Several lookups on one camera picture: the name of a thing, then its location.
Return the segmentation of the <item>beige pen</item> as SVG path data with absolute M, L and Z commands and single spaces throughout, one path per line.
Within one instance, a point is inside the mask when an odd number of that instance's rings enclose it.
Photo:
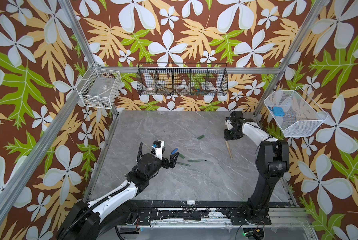
M 231 148 L 230 148 L 228 141 L 225 141 L 225 144 L 226 144 L 230 158 L 233 159 L 233 155 L 232 155 Z

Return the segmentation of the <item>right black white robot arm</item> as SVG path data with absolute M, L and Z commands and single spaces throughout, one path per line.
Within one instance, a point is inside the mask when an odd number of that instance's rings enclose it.
M 226 141 L 249 137 L 257 145 L 255 165 L 259 173 L 255 190 L 248 199 L 245 219 L 250 225 L 260 223 L 269 212 L 269 202 L 278 181 L 289 171 L 289 150 L 286 142 L 272 137 L 243 112 L 234 111 L 225 119 Z

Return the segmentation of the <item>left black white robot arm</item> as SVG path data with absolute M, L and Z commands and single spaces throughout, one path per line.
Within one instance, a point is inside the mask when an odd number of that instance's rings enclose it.
M 95 240 L 105 231 L 137 221 L 138 207 L 131 199 L 146 189 L 161 168 L 174 168 L 179 152 L 163 157 L 165 143 L 154 141 L 152 150 L 143 154 L 139 148 L 137 164 L 125 175 L 117 188 L 104 196 L 85 203 L 77 202 L 56 234 L 58 240 Z

